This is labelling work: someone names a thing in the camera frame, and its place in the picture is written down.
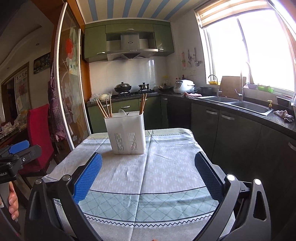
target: cutting board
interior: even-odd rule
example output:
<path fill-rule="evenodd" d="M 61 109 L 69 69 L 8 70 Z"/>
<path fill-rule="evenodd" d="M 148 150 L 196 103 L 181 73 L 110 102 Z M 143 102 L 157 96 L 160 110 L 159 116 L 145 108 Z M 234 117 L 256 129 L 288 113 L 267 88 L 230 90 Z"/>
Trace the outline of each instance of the cutting board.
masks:
<path fill-rule="evenodd" d="M 243 86 L 246 84 L 246 77 L 243 77 Z M 239 76 L 222 76 L 221 84 L 219 90 L 222 93 L 219 93 L 220 96 L 225 96 L 228 98 L 239 99 L 238 94 L 235 92 L 241 93 L 241 81 Z"/>

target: sink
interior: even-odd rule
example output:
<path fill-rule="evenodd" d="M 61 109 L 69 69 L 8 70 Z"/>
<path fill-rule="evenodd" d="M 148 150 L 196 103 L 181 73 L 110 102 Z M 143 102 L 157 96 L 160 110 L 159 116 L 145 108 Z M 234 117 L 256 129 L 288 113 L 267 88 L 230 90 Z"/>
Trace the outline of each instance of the sink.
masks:
<path fill-rule="evenodd" d="M 249 102 L 235 102 L 235 103 L 231 103 L 231 105 L 234 105 L 239 108 L 249 110 L 261 115 L 268 115 L 270 112 L 273 111 L 273 109 L 269 109 L 267 107 L 264 107 L 258 104 L 249 103 Z"/>
<path fill-rule="evenodd" d="M 232 99 L 232 98 L 227 98 L 227 97 L 223 97 L 223 96 L 207 96 L 207 97 L 200 97 L 201 99 L 205 99 L 205 100 L 211 100 L 211 101 L 216 101 L 216 102 L 223 102 L 223 103 L 227 103 L 227 102 L 235 102 L 238 101 L 236 99 Z"/>

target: striped ceiling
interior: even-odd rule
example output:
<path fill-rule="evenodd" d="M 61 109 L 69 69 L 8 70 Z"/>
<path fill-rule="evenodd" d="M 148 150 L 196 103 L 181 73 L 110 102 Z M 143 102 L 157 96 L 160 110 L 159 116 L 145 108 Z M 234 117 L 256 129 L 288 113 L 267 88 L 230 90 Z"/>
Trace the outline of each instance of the striped ceiling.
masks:
<path fill-rule="evenodd" d="M 172 21 L 200 0 L 77 0 L 85 23 L 112 18 L 155 18 Z"/>

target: hand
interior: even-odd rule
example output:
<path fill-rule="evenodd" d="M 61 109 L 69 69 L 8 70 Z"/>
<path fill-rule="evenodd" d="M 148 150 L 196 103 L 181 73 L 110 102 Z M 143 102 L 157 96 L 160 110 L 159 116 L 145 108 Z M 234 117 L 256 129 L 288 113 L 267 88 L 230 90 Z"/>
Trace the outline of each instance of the hand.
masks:
<path fill-rule="evenodd" d="M 19 216 L 18 212 L 18 200 L 17 200 L 17 195 L 15 193 L 15 189 L 13 187 L 12 182 L 9 183 L 9 197 L 8 197 L 8 202 L 9 202 L 9 212 L 11 214 L 12 220 L 16 220 Z"/>

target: range hood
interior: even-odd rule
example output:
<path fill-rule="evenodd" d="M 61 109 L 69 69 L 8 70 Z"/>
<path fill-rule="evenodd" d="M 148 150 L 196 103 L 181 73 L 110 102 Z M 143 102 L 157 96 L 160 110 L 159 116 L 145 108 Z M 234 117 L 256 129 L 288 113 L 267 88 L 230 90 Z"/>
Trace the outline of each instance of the range hood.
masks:
<path fill-rule="evenodd" d="M 139 34 L 121 34 L 120 43 L 120 50 L 107 52 L 108 61 L 118 59 L 150 58 L 158 52 L 158 49 L 148 48 L 148 41 L 147 44 L 142 44 L 141 46 Z"/>

